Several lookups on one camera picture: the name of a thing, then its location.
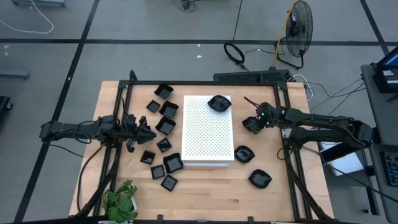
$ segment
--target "white pegboard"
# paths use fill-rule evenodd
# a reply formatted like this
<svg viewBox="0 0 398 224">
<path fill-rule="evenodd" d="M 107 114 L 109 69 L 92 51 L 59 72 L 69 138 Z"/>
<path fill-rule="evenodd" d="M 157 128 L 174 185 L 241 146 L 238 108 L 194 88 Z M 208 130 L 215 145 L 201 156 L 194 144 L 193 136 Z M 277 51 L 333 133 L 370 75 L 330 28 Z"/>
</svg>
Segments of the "white pegboard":
<svg viewBox="0 0 398 224">
<path fill-rule="evenodd" d="M 232 106 L 215 112 L 207 104 L 212 97 L 184 96 L 182 161 L 234 161 Z"/>
</svg>

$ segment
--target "wooden tabletop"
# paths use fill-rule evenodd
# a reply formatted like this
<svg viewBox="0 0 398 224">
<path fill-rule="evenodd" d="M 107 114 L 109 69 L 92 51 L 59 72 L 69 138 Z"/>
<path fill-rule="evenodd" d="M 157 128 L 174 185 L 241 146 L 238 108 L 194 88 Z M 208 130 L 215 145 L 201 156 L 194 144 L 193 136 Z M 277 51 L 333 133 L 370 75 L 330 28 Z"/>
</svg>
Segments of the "wooden tabletop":
<svg viewBox="0 0 398 224">
<path fill-rule="evenodd" d="M 148 124 L 157 134 L 153 141 L 136 145 L 134 153 L 128 153 L 125 145 L 122 149 L 116 188 L 125 180 L 132 180 L 132 184 L 137 186 L 138 191 L 134 198 L 138 206 L 138 219 L 155 220 L 158 214 L 163 214 L 165 220 L 244 221 L 248 219 L 248 216 L 252 216 L 255 221 L 294 221 L 285 162 L 276 157 L 277 151 L 282 147 L 279 129 L 265 128 L 254 135 L 245 130 L 242 125 L 242 120 L 255 115 L 255 107 L 243 97 L 246 96 L 257 103 L 266 101 L 275 106 L 273 87 L 203 85 L 174 85 L 172 87 L 174 92 L 167 100 L 179 105 L 180 108 L 173 118 L 177 125 L 167 136 L 173 147 L 164 153 L 159 151 L 156 142 L 165 136 L 155 129 L 162 115 L 158 112 L 150 112 L 146 106 L 151 100 L 160 104 L 165 100 L 154 94 L 157 88 L 155 85 L 134 85 L 132 88 L 129 113 L 134 114 L 138 119 L 146 116 Z M 117 88 L 118 82 L 102 83 L 94 119 L 112 114 Z M 288 88 L 291 106 L 308 113 L 302 83 L 288 83 Z M 251 148 L 256 157 L 248 164 L 235 161 L 229 168 L 224 169 L 201 168 L 177 171 L 172 176 L 178 180 L 178 184 L 172 192 L 169 192 L 160 186 L 163 178 L 152 180 L 150 165 L 139 160 L 144 150 L 154 152 L 156 156 L 152 166 L 156 166 L 163 164 L 164 156 L 181 152 L 184 95 L 231 96 L 234 145 L 235 147 L 245 145 Z M 317 149 L 314 142 L 306 146 Z M 82 164 L 97 148 L 99 148 L 97 141 L 87 145 Z M 80 206 L 88 201 L 98 186 L 104 152 L 105 149 L 102 149 L 85 169 L 81 182 Z M 307 189 L 325 213 L 332 217 L 333 211 L 319 156 L 305 150 L 301 150 L 301 155 Z M 262 169 L 272 177 L 272 182 L 266 189 L 257 189 L 248 181 L 248 177 L 255 169 Z M 300 216 L 305 217 L 301 194 L 297 195 Z M 70 214 L 76 213 L 75 192 Z"/>
</svg>

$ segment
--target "potted plant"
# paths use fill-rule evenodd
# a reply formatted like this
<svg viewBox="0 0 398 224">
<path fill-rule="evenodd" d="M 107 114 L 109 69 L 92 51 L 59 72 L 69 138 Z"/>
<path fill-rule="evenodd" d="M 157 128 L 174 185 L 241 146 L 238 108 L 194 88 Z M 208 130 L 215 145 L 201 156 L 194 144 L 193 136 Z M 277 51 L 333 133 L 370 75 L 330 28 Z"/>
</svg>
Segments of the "potted plant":
<svg viewBox="0 0 398 224">
<path fill-rule="evenodd" d="M 102 207 L 109 220 L 122 223 L 129 222 L 138 216 L 138 213 L 135 212 L 137 205 L 133 198 L 137 187 L 132 186 L 131 182 L 131 180 L 127 180 L 116 192 L 107 190 L 102 196 Z"/>
</svg>

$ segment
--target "fan grille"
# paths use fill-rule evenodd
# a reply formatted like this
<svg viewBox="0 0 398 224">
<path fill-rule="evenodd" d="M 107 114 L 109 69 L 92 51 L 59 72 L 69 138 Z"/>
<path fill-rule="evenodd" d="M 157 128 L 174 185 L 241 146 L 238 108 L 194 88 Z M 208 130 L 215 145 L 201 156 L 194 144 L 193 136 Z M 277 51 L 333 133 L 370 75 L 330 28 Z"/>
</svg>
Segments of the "fan grille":
<svg viewBox="0 0 398 224">
<path fill-rule="evenodd" d="M 294 57 L 304 55 L 312 40 L 312 12 L 310 6 L 297 1 L 286 25 L 286 45 Z"/>
</svg>

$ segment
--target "black keyboard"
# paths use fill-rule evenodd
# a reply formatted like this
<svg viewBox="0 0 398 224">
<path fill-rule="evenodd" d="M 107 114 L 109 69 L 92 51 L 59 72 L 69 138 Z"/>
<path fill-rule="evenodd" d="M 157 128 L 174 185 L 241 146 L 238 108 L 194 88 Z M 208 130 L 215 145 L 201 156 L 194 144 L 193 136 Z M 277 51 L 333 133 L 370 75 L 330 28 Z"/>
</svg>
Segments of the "black keyboard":
<svg viewBox="0 0 398 224">
<path fill-rule="evenodd" d="M 255 72 L 217 73 L 213 75 L 214 81 L 219 82 L 286 82 L 289 79 L 288 70 L 271 70 Z"/>
<path fill-rule="evenodd" d="M 398 187 L 398 153 L 382 152 L 381 161 L 384 164 L 388 185 Z"/>
</svg>

